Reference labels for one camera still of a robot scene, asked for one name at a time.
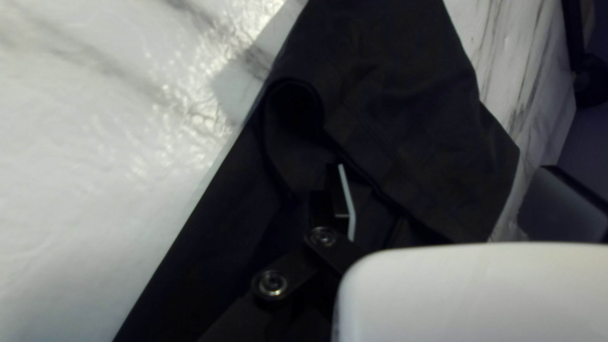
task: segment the metal screw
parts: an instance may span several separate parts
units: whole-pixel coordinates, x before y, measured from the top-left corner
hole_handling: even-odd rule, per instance
[[[323,247],[331,247],[336,243],[336,235],[326,227],[317,227],[313,229],[310,239],[316,245]]]
[[[266,271],[262,273],[259,288],[265,296],[278,296],[287,290],[287,278],[279,272]]]

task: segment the gray panel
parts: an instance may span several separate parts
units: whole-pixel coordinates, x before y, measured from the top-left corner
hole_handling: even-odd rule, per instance
[[[532,240],[599,242],[608,227],[602,210],[543,167],[534,174],[517,220]]]

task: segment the black jacket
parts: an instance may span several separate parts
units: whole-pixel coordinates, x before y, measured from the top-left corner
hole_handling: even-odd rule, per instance
[[[309,0],[261,100],[118,341],[195,341],[250,277],[301,245],[343,162],[355,242],[484,242],[519,151],[480,103],[442,0]]]

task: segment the white marble surface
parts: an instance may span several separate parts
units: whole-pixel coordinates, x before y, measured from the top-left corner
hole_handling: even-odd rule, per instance
[[[511,239],[574,113],[561,8],[445,1],[522,149],[494,234]],[[111,341],[304,3],[0,0],[0,342]]]
[[[576,111],[560,0],[444,0],[480,98],[520,148],[511,196],[491,240],[516,240],[539,165],[557,164]]]

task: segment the black wheel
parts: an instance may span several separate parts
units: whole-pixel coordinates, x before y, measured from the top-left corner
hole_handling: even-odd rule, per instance
[[[578,108],[600,105],[608,100],[608,63],[594,54],[582,58],[582,71],[576,76],[575,98]]]

